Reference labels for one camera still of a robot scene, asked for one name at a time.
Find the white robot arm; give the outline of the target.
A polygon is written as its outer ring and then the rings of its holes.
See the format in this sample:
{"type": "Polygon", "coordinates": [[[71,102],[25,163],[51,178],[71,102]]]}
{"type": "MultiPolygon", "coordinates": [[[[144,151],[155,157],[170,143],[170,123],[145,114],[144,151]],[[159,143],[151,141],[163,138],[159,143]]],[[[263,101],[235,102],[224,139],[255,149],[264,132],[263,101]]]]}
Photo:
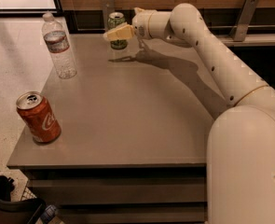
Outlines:
{"type": "Polygon", "coordinates": [[[275,224],[275,90],[213,35],[199,11],[137,8],[131,23],[108,30],[108,41],[159,38],[195,49],[227,109],[207,144],[208,224],[275,224]]]}

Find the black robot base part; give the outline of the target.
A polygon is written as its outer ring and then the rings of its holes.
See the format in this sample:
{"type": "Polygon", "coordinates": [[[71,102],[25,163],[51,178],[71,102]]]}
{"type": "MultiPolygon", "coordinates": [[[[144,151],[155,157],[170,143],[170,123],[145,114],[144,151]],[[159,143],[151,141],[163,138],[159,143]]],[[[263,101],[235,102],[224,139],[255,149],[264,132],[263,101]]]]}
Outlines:
{"type": "Polygon", "coordinates": [[[13,180],[0,175],[0,224],[35,224],[46,209],[40,198],[13,202],[13,180]]]}

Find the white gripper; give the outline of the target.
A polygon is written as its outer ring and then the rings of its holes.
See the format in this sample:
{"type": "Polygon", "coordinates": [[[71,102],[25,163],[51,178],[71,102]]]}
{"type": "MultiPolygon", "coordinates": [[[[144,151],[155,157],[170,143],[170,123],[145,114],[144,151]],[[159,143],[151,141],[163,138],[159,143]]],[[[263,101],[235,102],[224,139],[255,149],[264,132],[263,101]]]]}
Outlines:
{"type": "Polygon", "coordinates": [[[116,28],[113,28],[103,34],[106,41],[128,40],[134,37],[135,34],[142,39],[153,39],[156,15],[155,10],[144,10],[140,7],[134,8],[135,16],[132,19],[132,26],[127,23],[122,23],[116,28]]]}

